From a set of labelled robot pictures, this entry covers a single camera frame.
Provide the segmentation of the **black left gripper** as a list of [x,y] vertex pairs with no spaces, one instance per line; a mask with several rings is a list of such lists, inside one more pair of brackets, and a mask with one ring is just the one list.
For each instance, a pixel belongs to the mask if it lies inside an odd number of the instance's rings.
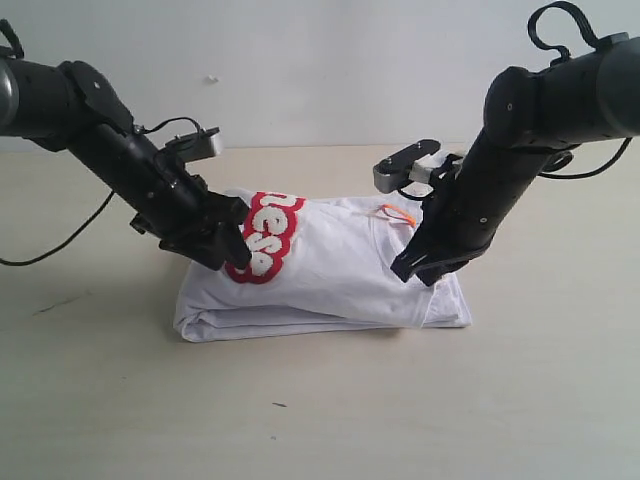
[[152,131],[94,126],[74,139],[74,156],[135,210],[131,227],[159,240],[159,248],[218,271],[226,264],[244,269],[251,260],[240,226],[249,207],[237,196],[209,190]]

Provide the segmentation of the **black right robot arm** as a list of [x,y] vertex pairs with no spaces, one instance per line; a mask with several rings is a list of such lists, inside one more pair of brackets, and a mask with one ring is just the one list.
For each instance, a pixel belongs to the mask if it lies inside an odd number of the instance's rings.
[[504,218],[556,157],[639,134],[639,40],[611,36],[600,50],[533,73],[509,67],[492,82],[483,128],[463,156],[428,174],[423,219],[391,269],[431,286],[491,245]]

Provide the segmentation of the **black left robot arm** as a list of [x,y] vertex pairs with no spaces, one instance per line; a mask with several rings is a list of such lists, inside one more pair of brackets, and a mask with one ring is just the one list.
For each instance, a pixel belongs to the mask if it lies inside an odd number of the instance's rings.
[[1,134],[69,151],[136,211],[133,228],[158,238],[161,249],[213,270],[248,265],[240,231],[246,203],[209,191],[181,153],[159,149],[137,131],[130,111],[89,64],[2,60]]

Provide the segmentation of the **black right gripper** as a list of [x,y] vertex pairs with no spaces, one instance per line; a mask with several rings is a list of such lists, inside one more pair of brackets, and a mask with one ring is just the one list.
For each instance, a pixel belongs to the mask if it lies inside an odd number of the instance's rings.
[[393,273],[431,287],[482,255],[549,158],[546,147],[502,147],[481,131],[446,200],[392,262]]

